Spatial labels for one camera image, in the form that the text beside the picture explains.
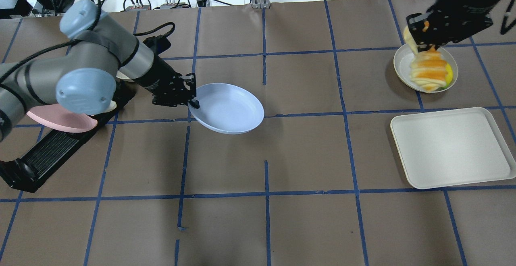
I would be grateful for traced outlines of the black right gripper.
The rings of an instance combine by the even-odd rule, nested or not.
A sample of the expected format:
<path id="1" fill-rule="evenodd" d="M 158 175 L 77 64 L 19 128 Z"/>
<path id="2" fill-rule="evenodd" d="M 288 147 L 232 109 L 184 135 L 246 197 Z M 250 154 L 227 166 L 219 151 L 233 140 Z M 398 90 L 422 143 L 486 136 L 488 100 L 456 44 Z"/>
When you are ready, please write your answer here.
<path id="1" fill-rule="evenodd" d="M 434 44 L 442 47 L 450 42 L 459 43 L 493 25 L 489 14 L 473 20 L 452 17 L 441 11 L 406 16 L 406 44 L 413 53 L 427 51 Z"/>

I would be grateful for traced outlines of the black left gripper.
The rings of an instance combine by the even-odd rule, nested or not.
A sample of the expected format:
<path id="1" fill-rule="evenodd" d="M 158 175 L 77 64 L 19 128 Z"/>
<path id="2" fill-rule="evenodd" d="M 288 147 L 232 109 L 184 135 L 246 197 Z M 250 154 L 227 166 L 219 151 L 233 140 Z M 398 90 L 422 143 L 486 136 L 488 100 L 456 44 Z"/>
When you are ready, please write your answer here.
<path id="1" fill-rule="evenodd" d="M 160 82 L 158 88 L 152 93 L 152 104 L 156 106 L 178 107 L 189 106 L 200 108 L 200 102 L 196 100 L 196 74 L 174 75 L 170 80 Z"/>

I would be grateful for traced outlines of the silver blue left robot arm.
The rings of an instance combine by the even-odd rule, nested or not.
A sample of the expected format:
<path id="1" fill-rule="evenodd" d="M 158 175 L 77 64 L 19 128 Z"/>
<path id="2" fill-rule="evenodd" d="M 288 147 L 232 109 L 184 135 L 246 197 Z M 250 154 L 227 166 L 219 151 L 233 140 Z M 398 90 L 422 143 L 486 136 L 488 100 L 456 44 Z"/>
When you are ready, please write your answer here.
<path id="1" fill-rule="evenodd" d="M 117 73 L 152 93 L 157 106 L 200 107 L 194 73 L 177 73 L 160 57 L 159 44 L 139 40 L 92 0 L 74 3 L 60 30 L 68 42 L 1 64 L 2 139 L 37 106 L 58 103 L 76 114 L 104 113 Z"/>

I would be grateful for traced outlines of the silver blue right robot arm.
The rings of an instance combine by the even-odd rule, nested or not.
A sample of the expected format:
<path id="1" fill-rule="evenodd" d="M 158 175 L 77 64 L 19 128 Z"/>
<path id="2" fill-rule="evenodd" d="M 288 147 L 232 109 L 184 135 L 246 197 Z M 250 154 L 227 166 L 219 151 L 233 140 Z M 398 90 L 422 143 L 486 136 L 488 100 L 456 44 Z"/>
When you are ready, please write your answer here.
<path id="1" fill-rule="evenodd" d="M 417 52 L 459 43 L 493 25 L 490 11 L 501 0 L 435 0 L 423 14 L 406 17 Z"/>

